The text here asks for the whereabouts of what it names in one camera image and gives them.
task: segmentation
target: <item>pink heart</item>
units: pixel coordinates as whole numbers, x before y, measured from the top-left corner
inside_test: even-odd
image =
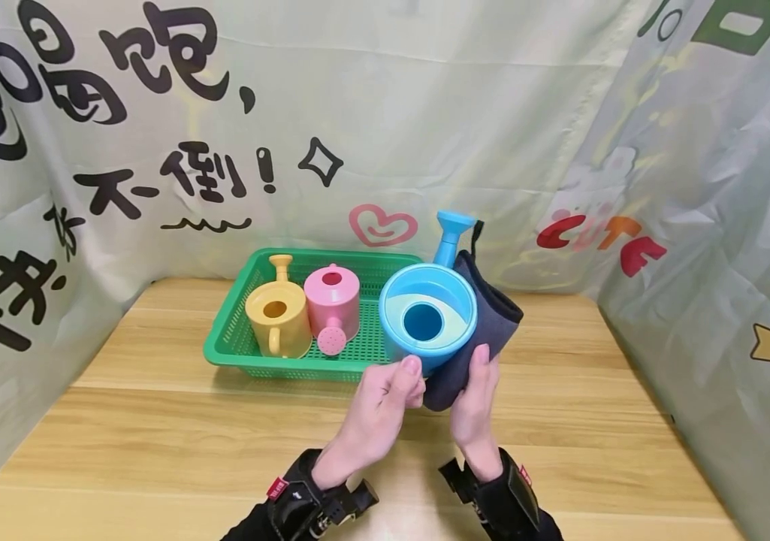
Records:
[[[369,227],[365,232],[361,227],[361,224],[358,222],[358,217],[360,217],[363,212],[367,211],[376,215],[376,222],[379,223],[379,228],[384,228],[394,222],[406,222],[406,226],[408,226],[406,228],[406,232],[402,233],[400,236],[388,240],[370,240],[367,236],[367,233],[378,238],[385,238],[394,235],[395,231],[385,230],[383,232],[379,232],[375,228]],[[371,203],[354,207],[354,209],[349,212],[349,225],[352,227],[352,231],[354,231],[358,236],[358,239],[361,239],[361,242],[369,247],[393,246],[394,244],[405,243],[408,239],[411,239],[413,236],[415,236],[415,233],[418,233],[418,220],[415,220],[413,217],[407,215],[404,212],[397,212],[396,214],[391,214],[389,216],[384,210],[382,210],[382,207]]]

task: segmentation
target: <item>green plastic basket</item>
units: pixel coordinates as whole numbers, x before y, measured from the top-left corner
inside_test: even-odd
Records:
[[[255,341],[243,306],[255,287],[276,279],[276,269],[267,258],[290,254],[288,279],[303,287],[306,276],[336,263],[358,275],[361,281],[361,330],[337,357],[328,357],[313,340],[304,357],[264,357]],[[219,309],[207,340],[204,358],[219,366],[237,366],[253,377],[322,379],[356,382],[370,364],[385,363],[385,347],[379,324],[379,293],[399,269],[420,263],[413,255],[336,252],[309,249],[261,249],[249,257]]]

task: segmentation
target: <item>dark gray cloth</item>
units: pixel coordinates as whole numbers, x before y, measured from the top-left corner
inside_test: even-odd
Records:
[[[491,348],[491,358],[498,355],[523,319],[523,311],[514,301],[484,281],[475,266],[474,257],[466,250],[457,255],[454,271],[463,276],[475,290],[478,325],[469,342],[427,379],[424,405],[433,411],[451,408],[457,395],[466,388],[469,382],[469,362],[475,348],[486,343]]]

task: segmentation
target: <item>fabric backdrop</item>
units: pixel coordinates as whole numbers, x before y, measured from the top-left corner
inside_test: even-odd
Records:
[[[770,0],[0,0],[0,466],[152,280],[438,209],[596,298],[770,539]]]

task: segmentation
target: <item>black wrist strap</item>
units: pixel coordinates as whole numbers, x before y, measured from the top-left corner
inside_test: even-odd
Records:
[[[332,524],[360,517],[379,502],[366,480],[350,491],[346,484],[323,491],[312,471],[321,449],[307,449],[267,491],[267,518],[282,541],[318,539]]]
[[[504,449],[499,449],[503,474],[480,483],[469,464],[460,471],[457,459],[439,471],[460,501],[475,507],[481,523],[506,539],[535,539],[540,532],[540,510],[525,469],[518,467]]]

